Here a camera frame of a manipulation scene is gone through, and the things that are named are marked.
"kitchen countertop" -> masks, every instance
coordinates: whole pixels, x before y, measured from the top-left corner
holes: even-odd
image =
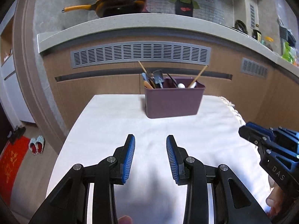
[[[220,24],[173,14],[139,13],[111,16],[78,24],[63,31],[38,34],[38,52],[41,53],[56,45],[86,35],[117,29],[144,27],[188,30],[229,40],[265,56],[272,62],[299,77],[298,67],[282,59],[279,55],[272,52],[252,37]]]

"tablecloth fringe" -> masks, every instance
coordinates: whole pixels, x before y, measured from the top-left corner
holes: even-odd
[[[235,118],[238,120],[238,122],[240,123],[240,126],[245,125],[245,121],[243,120],[242,116],[239,114],[239,112],[237,110],[235,110],[235,105],[233,103],[231,103],[230,101],[228,101],[226,98],[224,97],[219,97],[223,103],[230,109],[230,111],[233,113],[233,115],[235,116]]]

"yellow pan handle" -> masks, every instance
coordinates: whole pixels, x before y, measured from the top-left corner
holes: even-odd
[[[80,5],[80,6],[72,6],[72,7],[65,7],[62,12],[69,12],[69,11],[73,11],[73,10],[77,10],[77,9],[86,9],[86,10],[90,10],[92,7],[92,5]]]

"wooden cabinet door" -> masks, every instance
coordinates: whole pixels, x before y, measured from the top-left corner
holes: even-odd
[[[57,82],[71,125],[97,94],[140,94],[139,74],[79,78]]]

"cartoon man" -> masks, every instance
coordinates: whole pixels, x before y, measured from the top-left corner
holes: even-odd
[[[193,17],[193,9],[199,9],[199,5],[194,0],[169,0],[175,5],[175,14]]]

